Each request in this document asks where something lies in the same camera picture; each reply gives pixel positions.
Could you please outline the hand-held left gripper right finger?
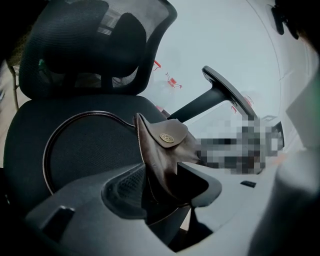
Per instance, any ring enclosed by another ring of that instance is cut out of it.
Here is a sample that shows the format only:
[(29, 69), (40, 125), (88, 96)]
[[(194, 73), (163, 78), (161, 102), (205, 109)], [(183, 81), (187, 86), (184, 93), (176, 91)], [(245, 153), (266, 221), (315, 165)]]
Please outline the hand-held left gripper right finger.
[(247, 256), (255, 229), (268, 204), (277, 167), (270, 166), (260, 174), (231, 174), (225, 169), (191, 163), (187, 167), (219, 180), (222, 191), (209, 206), (195, 209), (198, 221), (213, 233), (178, 255)]

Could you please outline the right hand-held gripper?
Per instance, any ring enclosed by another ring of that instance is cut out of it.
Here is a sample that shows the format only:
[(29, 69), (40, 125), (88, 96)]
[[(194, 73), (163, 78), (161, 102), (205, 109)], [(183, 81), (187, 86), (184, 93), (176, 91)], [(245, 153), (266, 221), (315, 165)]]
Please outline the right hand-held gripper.
[(258, 175), (285, 147), (278, 118), (238, 120), (214, 131), (215, 137), (197, 139), (197, 155), (202, 165), (231, 174)]

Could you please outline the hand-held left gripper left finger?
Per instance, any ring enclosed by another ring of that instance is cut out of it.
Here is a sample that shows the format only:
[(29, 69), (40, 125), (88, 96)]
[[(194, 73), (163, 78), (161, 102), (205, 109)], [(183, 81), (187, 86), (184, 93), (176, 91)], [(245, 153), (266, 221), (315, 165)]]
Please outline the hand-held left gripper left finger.
[(54, 245), (80, 256), (171, 256), (148, 226), (143, 164), (75, 180), (26, 215)]

